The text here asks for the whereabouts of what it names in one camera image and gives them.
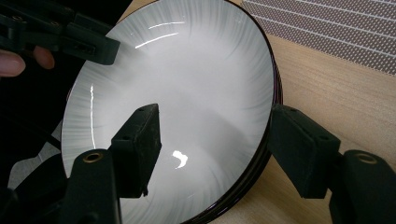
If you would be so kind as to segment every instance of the glossy plate surface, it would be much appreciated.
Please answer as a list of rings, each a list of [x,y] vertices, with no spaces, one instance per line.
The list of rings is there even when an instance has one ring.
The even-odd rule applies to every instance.
[[[274,95],[267,42],[223,0],[162,0],[109,34],[113,65],[86,62],[64,115],[64,167],[110,140],[140,106],[159,104],[163,148],[148,197],[121,199],[124,223],[180,223],[215,203],[258,149]]]

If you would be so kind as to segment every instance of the table surface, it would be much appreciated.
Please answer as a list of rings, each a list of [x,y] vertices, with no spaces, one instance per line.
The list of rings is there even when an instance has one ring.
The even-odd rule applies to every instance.
[[[134,0],[124,16],[152,0]],[[242,0],[233,0],[240,5]],[[396,167],[396,77],[268,35],[293,106],[341,139],[340,151],[373,152]],[[212,223],[332,223],[324,200],[300,198],[272,158],[247,195]]]

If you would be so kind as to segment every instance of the white plate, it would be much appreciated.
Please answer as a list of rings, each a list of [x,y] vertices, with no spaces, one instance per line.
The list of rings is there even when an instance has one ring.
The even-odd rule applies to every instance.
[[[162,0],[109,34],[113,65],[86,62],[64,115],[64,167],[108,148],[140,106],[159,104],[162,151],[148,197],[121,199],[124,223],[180,223],[215,203],[246,170],[274,95],[272,55],[258,25],[223,0]]]

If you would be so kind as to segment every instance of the clamp jaw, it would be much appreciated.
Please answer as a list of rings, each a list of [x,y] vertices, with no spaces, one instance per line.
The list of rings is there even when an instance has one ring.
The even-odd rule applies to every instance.
[[[0,49],[32,46],[113,64],[120,42],[105,35],[111,26],[50,0],[0,0]]]

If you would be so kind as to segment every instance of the human finger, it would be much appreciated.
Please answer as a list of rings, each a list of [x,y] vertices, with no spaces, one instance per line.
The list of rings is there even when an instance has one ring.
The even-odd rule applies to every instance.
[[[0,77],[15,77],[26,67],[20,55],[0,49]]]
[[[37,63],[45,69],[52,69],[55,66],[55,59],[48,49],[35,46],[35,49],[33,50],[33,57],[35,57]]]

